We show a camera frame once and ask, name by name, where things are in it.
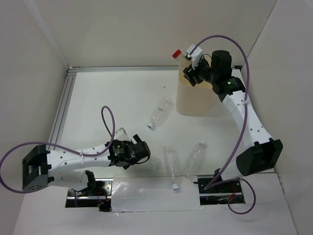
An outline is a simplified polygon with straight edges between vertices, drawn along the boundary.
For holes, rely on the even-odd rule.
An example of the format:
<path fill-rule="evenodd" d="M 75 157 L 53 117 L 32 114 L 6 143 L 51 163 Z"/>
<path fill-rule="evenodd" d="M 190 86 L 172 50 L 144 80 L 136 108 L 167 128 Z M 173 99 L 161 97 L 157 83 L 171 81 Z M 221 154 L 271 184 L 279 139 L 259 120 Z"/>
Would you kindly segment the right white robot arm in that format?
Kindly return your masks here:
<path fill-rule="evenodd" d="M 264 128 L 252 107 L 246 86 L 240 78 L 232 75 L 230 53 L 214 51 L 210 63 L 204 58 L 202 50 L 196 50 L 185 58 L 191 64 L 184 68 L 184 77 L 192 86 L 202 82 L 212 85 L 213 92 L 232 114 L 246 148 L 224 170 L 219 170 L 219 177 L 213 181 L 215 190 L 226 191 L 230 187 L 230 179 L 273 169 L 283 144 L 274 140 Z"/>

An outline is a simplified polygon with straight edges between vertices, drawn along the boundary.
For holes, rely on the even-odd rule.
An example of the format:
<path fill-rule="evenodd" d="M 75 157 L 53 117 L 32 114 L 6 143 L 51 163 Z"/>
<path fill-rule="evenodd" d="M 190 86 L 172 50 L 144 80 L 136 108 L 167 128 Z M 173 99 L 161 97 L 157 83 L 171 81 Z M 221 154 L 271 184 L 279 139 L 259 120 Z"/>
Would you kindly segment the clear bottle centre vertical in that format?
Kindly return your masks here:
<path fill-rule="evenodd" d="M 164 146 L 162 150 L 164 167 L 169 184 L 174 192 L 180 190 L 180 162 L 177 150 L 172 145 Z"/>

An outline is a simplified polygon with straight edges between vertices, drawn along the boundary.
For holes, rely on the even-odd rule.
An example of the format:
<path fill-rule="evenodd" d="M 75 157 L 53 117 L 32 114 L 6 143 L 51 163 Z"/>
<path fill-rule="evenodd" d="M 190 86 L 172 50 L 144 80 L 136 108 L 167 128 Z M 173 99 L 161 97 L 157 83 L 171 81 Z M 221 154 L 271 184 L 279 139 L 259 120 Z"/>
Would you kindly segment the aluminium frame rail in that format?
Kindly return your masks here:
<path fill-rule="evenodd" d="M 152 152 L 172 144 L 187 150 L 199 141 L 213 149 L 230 150 L 239 130 L 228 110 L 215 100 L 203 117 L 172 109 L 165 123 L 149 130 L 147 122 L 165 96 L 175 98 L 177 67 L 71 68 L 51 131 L 51 142 L 70 148 L 92 147 L 109 138 L 101 120 L 104 105 L 111 108 L 117 127 L 138 134 Z"/>

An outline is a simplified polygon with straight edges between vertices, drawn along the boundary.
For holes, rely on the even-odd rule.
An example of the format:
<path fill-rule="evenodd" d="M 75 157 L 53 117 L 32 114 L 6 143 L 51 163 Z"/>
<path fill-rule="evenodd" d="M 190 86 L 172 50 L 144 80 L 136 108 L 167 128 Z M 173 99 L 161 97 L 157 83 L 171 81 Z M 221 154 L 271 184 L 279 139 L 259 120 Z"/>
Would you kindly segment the clear bottle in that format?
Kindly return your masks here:
<path fill-rule="evenodd" d="M 147 123 L 147 127 L 150 130 L 154 130 L 156 127 L 162 125 L 170 114 L 172 107 L 172 100 L 168 97 L 164 97 L 153 111 L 152 116 Z"/>
<path fill-rule="evenodd" d="M 135 166 L 137 166 L 141 171 L 157 171 L 160 166 L 160 160 L 159 158 L 151 156 L 150 159 L 136 164 Z"/>
<path fill-rule="evenodd" d="M 197 143 L 190 152 L 182 169 L 183 176 L 193 176 L 200 169 L 206 156 L 207 144 L 204 141 Z"/>

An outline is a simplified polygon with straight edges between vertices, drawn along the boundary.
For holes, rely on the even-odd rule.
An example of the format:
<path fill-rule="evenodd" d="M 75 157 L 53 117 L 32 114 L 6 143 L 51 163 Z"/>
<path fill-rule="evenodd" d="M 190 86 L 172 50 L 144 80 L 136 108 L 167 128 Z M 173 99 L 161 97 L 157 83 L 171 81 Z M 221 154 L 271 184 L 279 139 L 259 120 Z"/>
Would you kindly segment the red cap labelled bottle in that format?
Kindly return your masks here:
<path fill-rule="evenodd" d="M 180 49 L 177 49 L 172 54 L 172 57 L 177 61 L 180 71 L 183 71 L 185 68 L 188 68 L 192 64 L 192 62 L 186 58 L 185 54 L 182 53 Z"/>

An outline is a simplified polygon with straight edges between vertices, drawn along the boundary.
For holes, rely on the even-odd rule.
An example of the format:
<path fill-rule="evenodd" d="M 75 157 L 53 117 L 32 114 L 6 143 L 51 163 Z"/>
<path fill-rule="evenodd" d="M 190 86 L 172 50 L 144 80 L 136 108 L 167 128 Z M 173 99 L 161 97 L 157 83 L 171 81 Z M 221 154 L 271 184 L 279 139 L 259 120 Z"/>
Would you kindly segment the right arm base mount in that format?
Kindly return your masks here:
<path fill-rule="evenodd" d="M 228 182 L 209 189 L 204 189 L 209 184 L 220 169 L 215 170 L 213 175 L 200 175 L 192 182 L 197 185 L 200 195 L 200 205 L 224 205 L 244 204 L 242 187 L 239 181 Z"/>

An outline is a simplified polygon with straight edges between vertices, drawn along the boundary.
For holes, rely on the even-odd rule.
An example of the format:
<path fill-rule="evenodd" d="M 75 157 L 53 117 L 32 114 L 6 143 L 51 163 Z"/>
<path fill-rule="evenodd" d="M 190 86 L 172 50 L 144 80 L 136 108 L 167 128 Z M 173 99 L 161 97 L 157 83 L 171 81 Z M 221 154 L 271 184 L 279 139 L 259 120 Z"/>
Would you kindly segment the beige plastic bin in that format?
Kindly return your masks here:
<path fill-rule="evenodd" d="M 202 82 L 193 87 L 179 70 L 176 109 L 180 114 L 205 116 L 215 97 L 210 83 Z"/>

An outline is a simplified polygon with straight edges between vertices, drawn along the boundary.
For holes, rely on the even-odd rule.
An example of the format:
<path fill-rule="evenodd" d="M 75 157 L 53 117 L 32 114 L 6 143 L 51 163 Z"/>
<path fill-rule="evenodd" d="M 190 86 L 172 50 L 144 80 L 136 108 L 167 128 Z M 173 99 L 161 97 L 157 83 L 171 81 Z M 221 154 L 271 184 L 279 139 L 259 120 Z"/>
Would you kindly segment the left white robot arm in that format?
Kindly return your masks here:
<path fill-rule="evenodd" d="M 48 186 L 74 189 L 85 195 L 96 191 L 92 167 L 121 167 L 147 161 L 151 155 L 146 142 L 138 135 L 131 140 L 123 129 L 115 133 L 107 152 L 106 145 L 83 149 L 79 155 L 68 151 L 47 150 L 44 144 L 34 147 L 22 160 L 22 190 L 24 193 L 40 191 Z"/>

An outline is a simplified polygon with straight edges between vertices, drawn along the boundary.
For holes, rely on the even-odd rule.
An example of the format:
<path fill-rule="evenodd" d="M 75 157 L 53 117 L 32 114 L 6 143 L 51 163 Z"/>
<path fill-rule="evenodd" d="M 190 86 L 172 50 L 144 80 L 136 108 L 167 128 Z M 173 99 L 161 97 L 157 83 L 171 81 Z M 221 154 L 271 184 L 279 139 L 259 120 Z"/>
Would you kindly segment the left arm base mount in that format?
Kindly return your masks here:
<path fill-rule="evenodd" d="M 96 187 L 89 192 L 67 192 L 65 208 L 97 208 L 100 212 L 111 212 L 113 178 L 96 179 Z"/>

